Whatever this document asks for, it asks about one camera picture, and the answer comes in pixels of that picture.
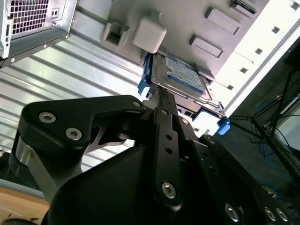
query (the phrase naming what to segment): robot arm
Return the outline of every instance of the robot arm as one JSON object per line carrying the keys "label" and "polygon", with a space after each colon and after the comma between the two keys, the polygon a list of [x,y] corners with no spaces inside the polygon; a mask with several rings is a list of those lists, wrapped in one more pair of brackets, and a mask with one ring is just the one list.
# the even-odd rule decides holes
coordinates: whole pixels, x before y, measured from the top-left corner
{"label": "robot arm", "polygon": [[[10,165],[50,202],[45,224],[292,224],[221,144],[195,136],[173,94],[157,92],[154,109],[132,96],[24,107]],[[134,147],[82,173],[85,152],[126,139]]]}

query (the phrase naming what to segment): metal grille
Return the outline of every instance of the metal grille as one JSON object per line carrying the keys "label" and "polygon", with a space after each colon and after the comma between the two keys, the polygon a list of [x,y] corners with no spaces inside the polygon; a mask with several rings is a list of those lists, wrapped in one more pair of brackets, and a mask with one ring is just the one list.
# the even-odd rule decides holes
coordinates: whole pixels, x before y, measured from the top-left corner
{"label": "metal grille", "polygon": [[13,34],[45,26],[49,0],[12,0],[10,17],[14,19]]}

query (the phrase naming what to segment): ribbed metal surface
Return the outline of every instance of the ribbed metal surface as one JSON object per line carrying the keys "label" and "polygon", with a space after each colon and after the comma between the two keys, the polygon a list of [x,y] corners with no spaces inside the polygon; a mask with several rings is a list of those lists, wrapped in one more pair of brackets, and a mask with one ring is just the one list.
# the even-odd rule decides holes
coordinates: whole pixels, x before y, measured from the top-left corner
{"label": "ribbed metal surface", "polygon": [[[10,151],[22,108],[31,102],[129,94],[139,98],[143,69],[100,47],[110,0],[78,1],[71,37],[0,70],[0,147]],[[89,169],[132,145],[84,156]]]}

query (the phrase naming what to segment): silver bolt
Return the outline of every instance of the silver bolt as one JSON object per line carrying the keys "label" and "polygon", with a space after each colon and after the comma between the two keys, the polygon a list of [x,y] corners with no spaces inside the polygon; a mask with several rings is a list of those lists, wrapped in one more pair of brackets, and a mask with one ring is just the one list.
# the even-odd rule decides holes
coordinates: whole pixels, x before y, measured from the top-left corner
{"label": "silver bolt", "polygon": [[278,215],[279,215],[284,221],[287,222],[288,219],[287,219],[286,215],[283,213],[283,211],[281,211],[281,209],[279,209],[279,208],[276,208],[276,211],[277,211]]}
{"label": "silver bolt", "polygon": [[53,123],[56,121],[56,117],[49,112],[42,112],[41,114],[39,114],[38,118],[43,123]]}
{"label": "silver bolt", "polygon": [[211,137],[207,137],[207,140],[209,140],[210,143],[215,144]]}
{"label": "silver bolt", "polygon": [[184,118],[181,119],[181,121],[185,124],[185,125],[188,125],[188,121]]}
{"label": "silver bolt", "polygon": [[276,221],[275,215],[272,213],[272,211],[268,207],[264,207],[264,211],[266,212],[267,216],[272,220]]}
{"label": "silver bolt", "polygon": [[133,104],[134,104],[136,107],[141,107],[141,104],[138,103],[138,102],[136,102],[136,101],[134,101]]}
{"label": "silver bolt", "polygon": [[163,185],[161,186],[164,195],[167,198],[173,199],[176,197],[176,191],[175,188],[173,187],[172,184],[170,184],[169,182],[165,182],[163,183]]}
{"label": "silver bolt", "polygon": [[82,138],[82,133],[77,128],[71,127],[66,130],[66,136],[67,138],[72,139],[73,141],[78,141],[80,138]]}
{"label": "silver bolt", "polygon": [[162,112],[164,115],[167,115],[167,114],[168,114],[168,112],[167,112],[166,110],[164,110],[164,109],[162,109],[161,112]]}
{"label": "silver bolt", "polygon": [[230,217],[230,219],[232,219],[234,222],[239,221],[239,215],[231,205],[225,204],[225,211],[227,215]]}

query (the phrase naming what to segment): wooden surface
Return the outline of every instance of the wooden surface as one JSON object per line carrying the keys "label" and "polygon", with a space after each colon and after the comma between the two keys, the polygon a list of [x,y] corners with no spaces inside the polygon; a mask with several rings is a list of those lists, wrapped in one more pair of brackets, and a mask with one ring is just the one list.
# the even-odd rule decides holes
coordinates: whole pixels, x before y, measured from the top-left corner
{"label": "wooden surface", "polygon": [[49,203],[31,195],[0,187],[0,224],[10,218],[21,218],[41,224]]}

